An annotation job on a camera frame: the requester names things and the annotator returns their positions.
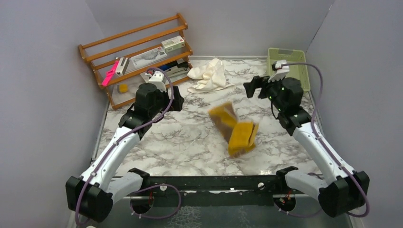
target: yellow sponge piece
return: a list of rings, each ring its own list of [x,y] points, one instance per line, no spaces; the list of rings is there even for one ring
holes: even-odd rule
[[[255,148],[255,137],[259,125],[253,122],[238,122],[228,142],[228,153],[231,157],[238,157]]]
[[[233,128],[238,121],[230,102],[209,110],[209,115],[213,119],[219,118],[220,123],[230,128]]]
[[[127,91],[129,91],[129,87],[127,86],[127,84],[118,84],[117,91],[119,93],[123,94],[123,93],[126,93]]]

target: green plastic tray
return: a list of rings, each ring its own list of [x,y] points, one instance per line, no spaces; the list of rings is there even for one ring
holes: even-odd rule
[[[289,63],[293,62],[306,62],[305,53],[300,50],[288,50],[280,48],[269,48],[269,54],[267,57],[267,71],[266,74],[271,76],[273,70],[271,65],[278,60],[286,60]],[[311,90],[311,85],[309,84],[308,69],[305,65],[294,65],[290,66],[290,72],[287,77],[293,77],[301,81],[301,86],[304,92],[309,92]]]

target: white marble tabletop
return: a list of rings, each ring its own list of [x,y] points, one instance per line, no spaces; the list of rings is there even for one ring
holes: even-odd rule
[[[204,65],[207,60],[192,61],[193,66]],[[235,88],[191,94],[187,89],[196,82],[189,80],[179,85],[184,97],[181,112],[169,112],[165,118],[153,124],[140,144],[125,157],[116,176],[124,175],[131,168],[138,168],[151,175],[256,175],[275,174],[276,170],[296,166],[305,172],[319,169],[305,149],[281,127],[270,111],[268,99],[257,95],[248,99],[243,83],[253,76],[264,75],[266,61],[223,60],[225,75]],[[228,156],[228,144],[214,127],[207,111],[231,101],[241,120],[259,123],[256,148],[238,158]],[[302,106],[312,114],[313,108],[306,95]],[[109,108],[97,155],[110,142],[121,116],[127,107],[114,111]]]

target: wooden rack rail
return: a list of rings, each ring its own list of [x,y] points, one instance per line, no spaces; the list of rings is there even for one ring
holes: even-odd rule
[[[97,53],[97,54],[94,54],[94,55],[91,55],[91,56],[88,56],[87,53],[86,53],[87,48],[90,48],[90,47],[93,47],[93,46],[96,46],[96,45],[100,45],[100,44],[106,43],[108,41],[111,41],[111,40],[114,40],[114,39],[117,39],[117,38],[121,38],[123,36],[127,36],[127,35],[130,35],[130,34],[136,33],[138,31],[149,29],[151,27],[161,25],[161,24],[164,24],[166,22],[173,21],[173,20],[178,20],[178,26],[176,26],[176,27],[174,27],[172,29],[162,31],[162,32],[159,32],[157,34],[153,34],[151,36],[148,36],[148,37],[136,40],[136,41],[132,41],[132,42],[129,42],[127,44],[123,44],[123,45],[120,45],[118,47],[114,47],[114,48],[112,48],[110,50],[102,51],[100,53]],[[192,67],[190,62],[189,62],[189,56],[193,54],[193,51],[192,51],[192,48],[190,47],[189,43],[186,41],[186,38],[185,38],[184,33],[183,33],[183,30],[186,30],[187,28],[188,28],[187,22],[182,17],[182,15],[180,13],[178,13],[173,17],[169,17],[169,18],[166,18],[166,19],[163,19],[163,20],[160,20],[160,21],[156,21],[154,23],[144,25],[144,26],[141,26],[141,27],[138,27],[138,28],[126,31],[126,32],[122,32],[122,33],[119,33],[119,34],[116,34],[116,35],[113,35],[113,36],[110,36],[110,37],[106,37],[104,39],[100,39],[100,40],[94,41],[94,42],[89,43],[89,44],[78,45],[78,50],[79,50],[80,55],[81,55],[82,59],[84,60],[84,62],[87,63],[91,67],[91,69],[93,70],[96,82],[98,83],[99,87],[106,92],[106,94],[107,94],[107,96],[109,98],[109,101],[111,103],[112,108],[113,109],[118,109],[120,107],[123,107],[125,105],[128,105],[128,104],[134,102],[135,98],[132,98],[132,99],[126,100],[124,102],[120,102],[118,104],[115,104],[115,102],[113,100],[113,97],[112,97],[112,92],[111,92],[109,86],[124,82],[125,80],[130,79],[130,78],[132,78],[134,76],[138,76],[140,73],[145,72],[150,67],[159,67],[159,66],[168,64],[170,62],[173,62],[175,60],[178,60],[178,59],[183,59],[184,61],[187,61],[189,63],[189,67]],[[134,72],[131,72],[129,74],[113,78],[109,82],[107,87],[104,87],[104,86],[101,85],[103,77],[100,76],[99,70],[113,65],[115,60],[107,61],[107,62],[99,64],[99,65],[95,65],[94,60],[97,60],[97,59],[100,59],[102,57],[112,55],[112,54],[117,53],[119,51],[123,51],[125,49],[132,48],[134,46],[144,44],[144,43],[147,43],[149,41],[152,41],[152,40],[155,40],[155,39],[158,39],[158,38],[170,35],[170,34],[174,34],[174,33],[178,33],[185,40],[184,51],[181,54],[178,54],[178,55],[163,59],[163,60],[161,60],[161,61],[159,61],[157,63],[154,63],[152,65],[143,67],[143,68],[138,69],[138,70],[136,70]],[[133,57],[133,56],[139,55],[141,53],[144,53],[146,51],[152,50],[152,49],[160,47],[160,46],[161,46],[161,44],[154,45],[154,46],[145,48],[143,50],[136,51],[136,52],[134,52],[132,54],[122,56],[122,57]],[[175,81],[174,84],[177,85],[178,83],[181,83],[181,82],[183,82],[185,80],[188,80],[188,79],[189,79],[188,77],[182,78],[180,80]]]

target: white cloth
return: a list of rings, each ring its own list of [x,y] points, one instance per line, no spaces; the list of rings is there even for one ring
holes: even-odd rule
[[[234,84],[227,84],[227,79],[224,75],[224,64],[217,58],[208,62],[205,66],[193,67],[188,72],[188,77],[199,80],[196,85],[188,89],[193,94],[235,87]]]

